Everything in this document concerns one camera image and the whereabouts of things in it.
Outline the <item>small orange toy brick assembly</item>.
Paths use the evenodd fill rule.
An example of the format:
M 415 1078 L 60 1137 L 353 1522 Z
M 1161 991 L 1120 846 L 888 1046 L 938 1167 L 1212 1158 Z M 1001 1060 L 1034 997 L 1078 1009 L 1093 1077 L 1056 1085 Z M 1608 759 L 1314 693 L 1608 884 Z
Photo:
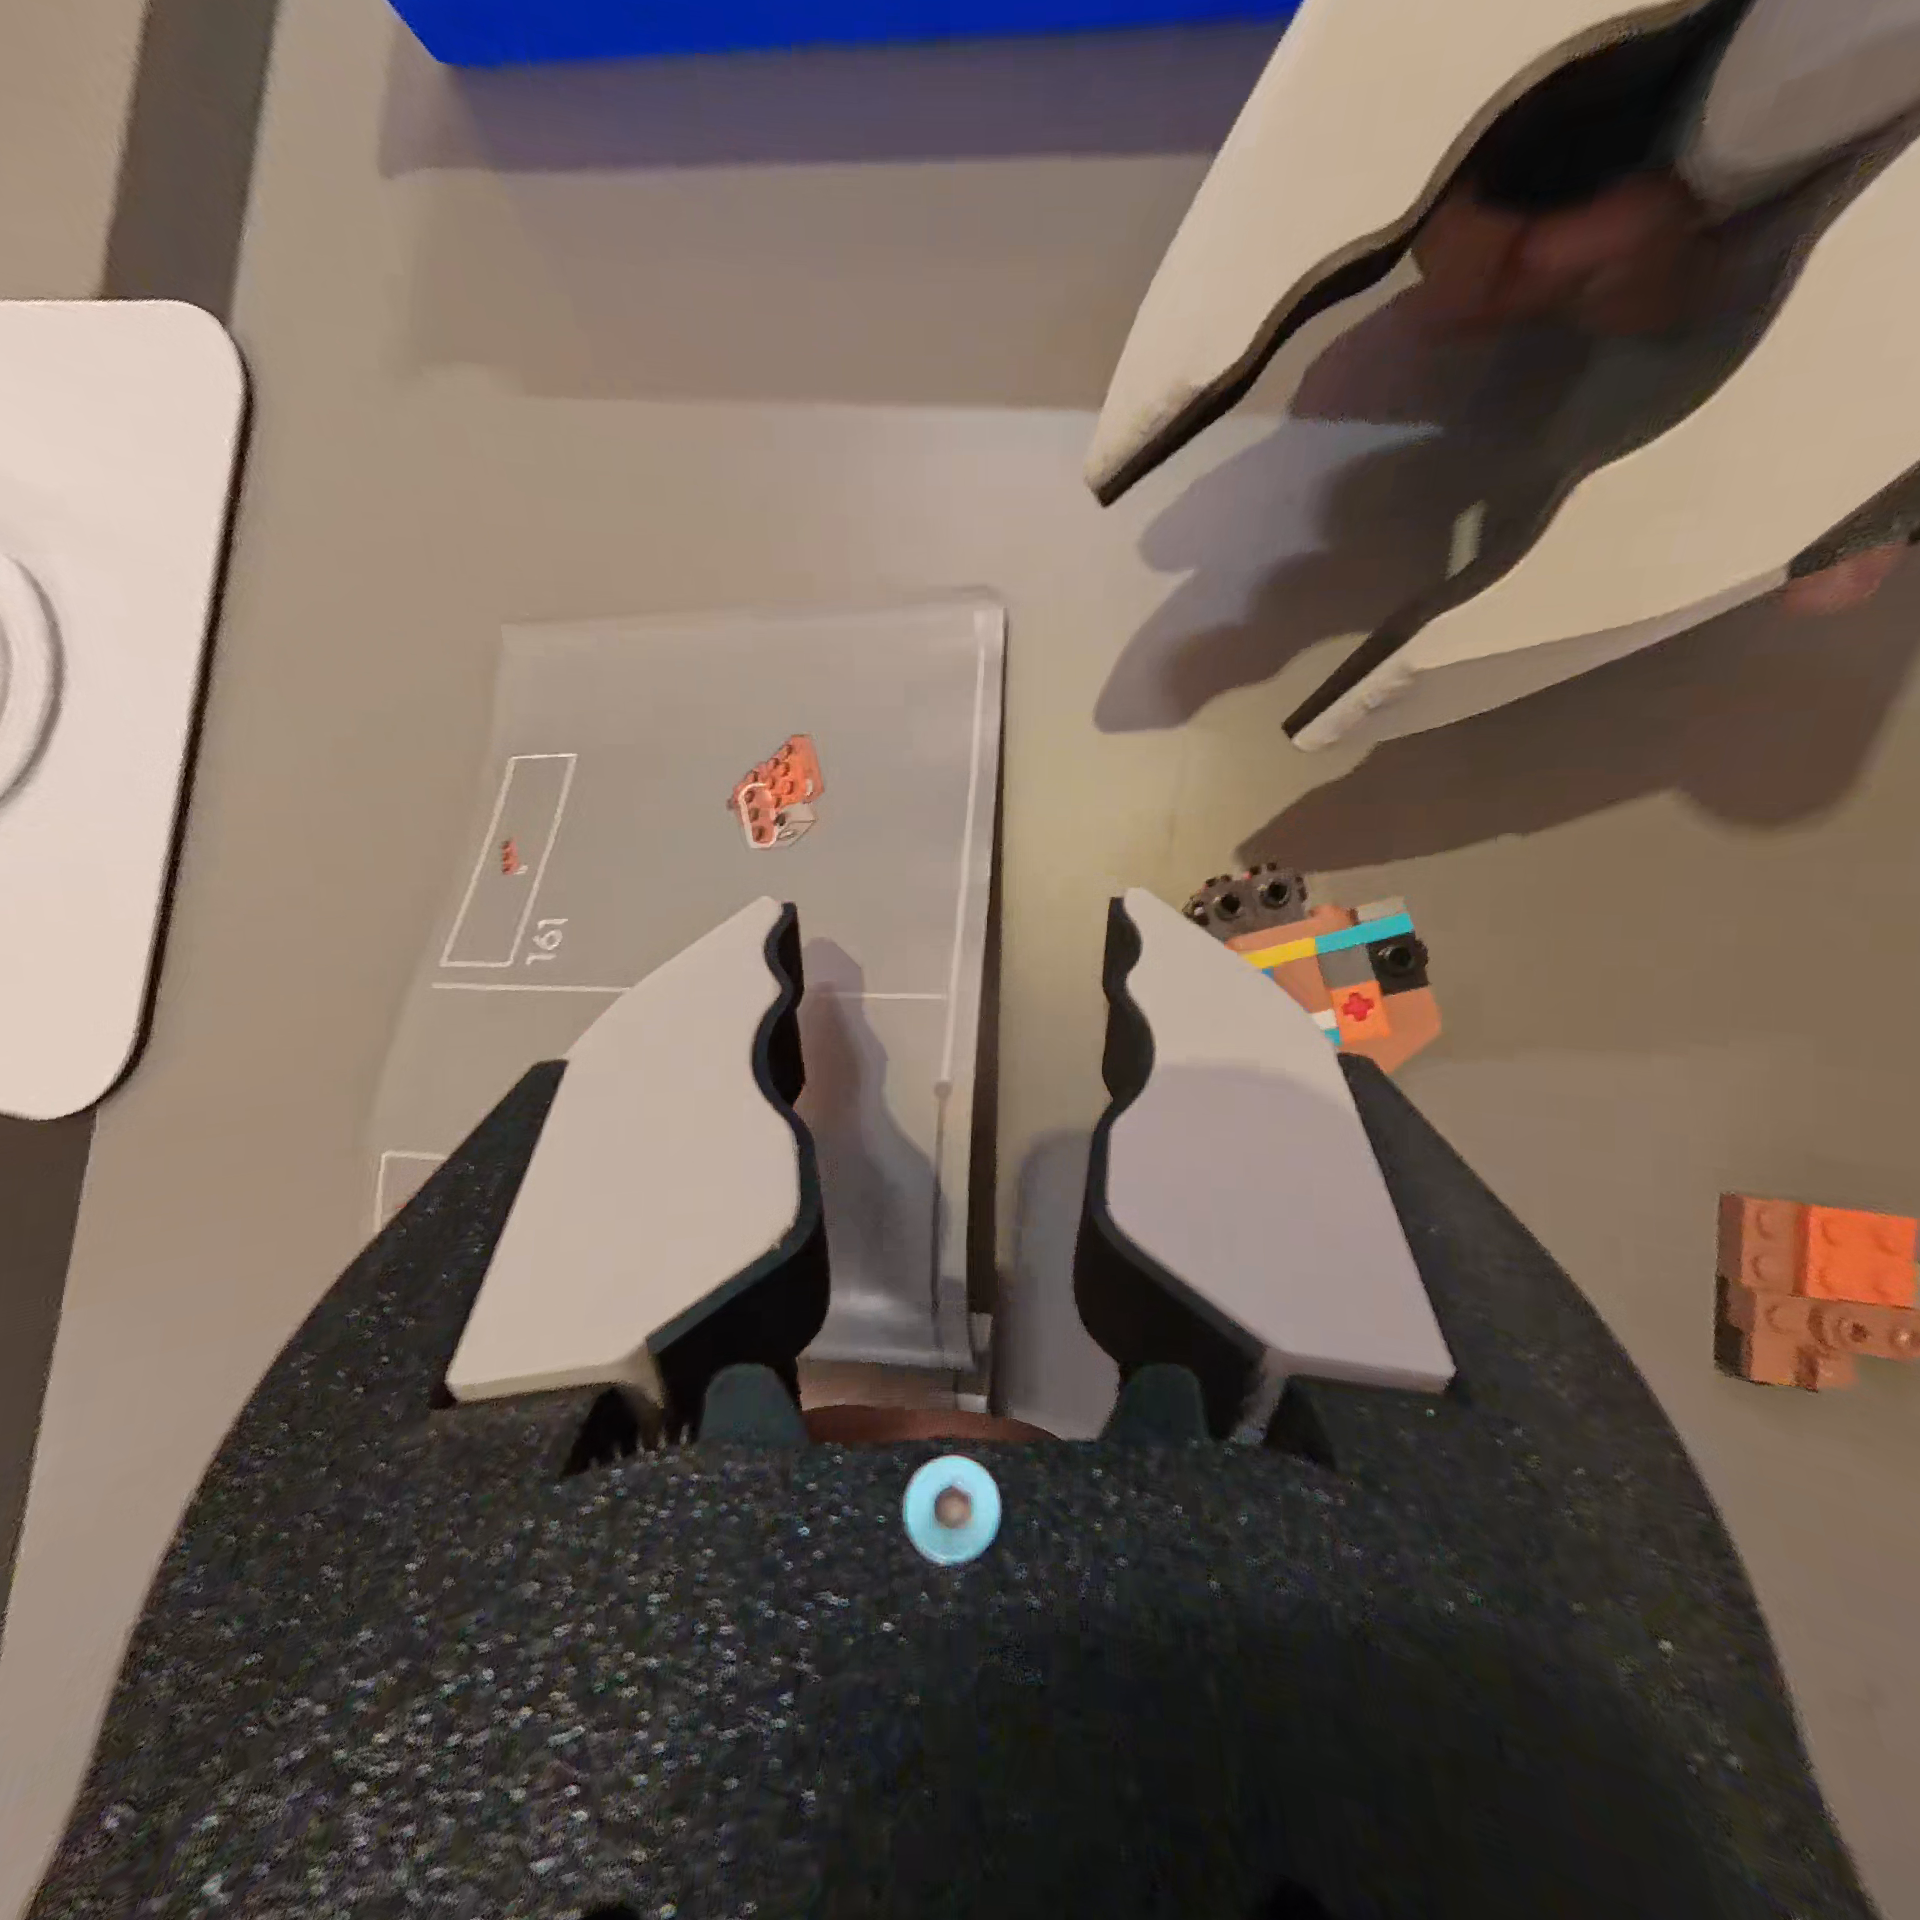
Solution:
M 1916 1215 L 1720 1191 L 1714 1365 L 1842 1392 L 1864 1364 L 1920 1364 Z

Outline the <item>toy brick instruction booklet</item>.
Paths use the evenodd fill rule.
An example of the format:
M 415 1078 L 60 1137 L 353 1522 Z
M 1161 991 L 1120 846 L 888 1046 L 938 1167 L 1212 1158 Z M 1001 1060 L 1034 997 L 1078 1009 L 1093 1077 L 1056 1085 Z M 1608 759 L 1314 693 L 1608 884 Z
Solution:
M 754 896 L 804 916 L 826 1161 L 815 1365 L 985 1392 L 980 1046 L 993 1031 L 1009 607 L 511 622 L 449 914 L 369 1117 L 374 1229 L 492 1095 Z

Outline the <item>blue plastic bin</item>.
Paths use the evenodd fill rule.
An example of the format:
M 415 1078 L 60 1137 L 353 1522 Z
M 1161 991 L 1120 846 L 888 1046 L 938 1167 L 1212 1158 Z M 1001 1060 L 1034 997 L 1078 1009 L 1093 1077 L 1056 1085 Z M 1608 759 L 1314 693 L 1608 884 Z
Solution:
M 1298 0 L 398 0 L 443 63 L 851 52 L 1298 21 Z

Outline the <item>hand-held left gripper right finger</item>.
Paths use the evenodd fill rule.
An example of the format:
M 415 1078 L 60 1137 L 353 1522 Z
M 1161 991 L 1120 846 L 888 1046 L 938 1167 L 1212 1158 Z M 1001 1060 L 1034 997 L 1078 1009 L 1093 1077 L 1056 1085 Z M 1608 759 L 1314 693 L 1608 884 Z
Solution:
M 1334 1040 L 1150 887 L 1105 927 L 1074 1306 L 1128 1385 L 1188 1365 L 1207 1403 L 1459 1385 Z

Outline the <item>person's right hand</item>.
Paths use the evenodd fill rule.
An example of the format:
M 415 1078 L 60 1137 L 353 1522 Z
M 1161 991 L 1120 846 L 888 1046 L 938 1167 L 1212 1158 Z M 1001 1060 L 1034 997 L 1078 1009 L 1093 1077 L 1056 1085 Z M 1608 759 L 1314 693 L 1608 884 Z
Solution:
M 1916 560 L 1916 542 L 1871 542 L 1871 551 L 1850 551 L 1820 576 L 1796 576 L 1779 589 L 1779 607 L 1796 617 L 1842 617 L 1842 607 L 1864 607 L 1901 569 Z

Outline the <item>multicoloured toy brick model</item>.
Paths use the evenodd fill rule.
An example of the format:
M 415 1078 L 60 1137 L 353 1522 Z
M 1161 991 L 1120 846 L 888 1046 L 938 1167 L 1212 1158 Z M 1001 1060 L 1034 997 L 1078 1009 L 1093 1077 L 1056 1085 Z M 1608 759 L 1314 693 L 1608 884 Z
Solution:
M 1212 872 L 1188 916 L 1269 968 L 1337 1052 L 1396 1077 L 1440 1040 L 1428 941 L 1407 896 L 1337 903 L 1303 870 Z

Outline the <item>grey desk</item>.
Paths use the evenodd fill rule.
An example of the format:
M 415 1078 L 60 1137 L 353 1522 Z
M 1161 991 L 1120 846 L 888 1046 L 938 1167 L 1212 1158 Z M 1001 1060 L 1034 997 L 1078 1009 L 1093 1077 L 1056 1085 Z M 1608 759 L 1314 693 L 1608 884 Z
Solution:
M 145 12 L 107 293 L 229 293 L 250 476 L 140 1077 L 9 1137 L 44 1385 L 9 1615 L 9 1911 L 74 1813 L 158 1560 L 357 1250 L 369 1109 L 443 914 L 511 617 L 1009 600 L 1009 1392 L 1091 1428 L 1068 1325 L 1120 884 L 1235 841 L 1396 887 L 1450 965 L 1407 1077 L 1682 1428 L 1823 1792 L 1916 1911 L 1916 1365 L 1709 1364 L 1714 1191 L 1916 1204 L 1916 582 L 1746 607 L 1419 733 L 1290 759 L 1334 649 L 1450 560 L 1407 346 L 1078 496 L 1120 333 L 1257 27 L 465 78 L 393 8 L 281 8 L 260 97 Z

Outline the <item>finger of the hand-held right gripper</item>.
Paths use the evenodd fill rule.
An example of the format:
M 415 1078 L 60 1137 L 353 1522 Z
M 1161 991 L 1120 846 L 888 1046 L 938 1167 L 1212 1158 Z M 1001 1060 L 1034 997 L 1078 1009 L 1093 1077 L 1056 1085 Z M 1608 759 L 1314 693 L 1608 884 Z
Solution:
M 1188 208 L 1091 432 L 1112 506 L 1365 293 L 1464 184 L 1579 208 L 1654 159 L 1732 0 L 1312 0 Z
M 1871 139 L 1720 227 L 1709 307 L 1608 346 L 1526 512 L 1298 712 L 1374 748 L 1573 683 L 1916 527 L 1920 145 Z

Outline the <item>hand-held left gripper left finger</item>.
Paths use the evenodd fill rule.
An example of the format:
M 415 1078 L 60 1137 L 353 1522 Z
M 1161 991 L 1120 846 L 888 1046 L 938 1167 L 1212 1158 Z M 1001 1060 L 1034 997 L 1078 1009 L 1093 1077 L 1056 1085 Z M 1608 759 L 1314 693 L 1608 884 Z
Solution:
M 804 914 L 754 896 L 568 1046 L 449 1395 L 621 1385 L 646 1413 L 698 1413 L 734 1364 L 795 1392 L 829 1306 L 826 1180 L 795 1103 Z

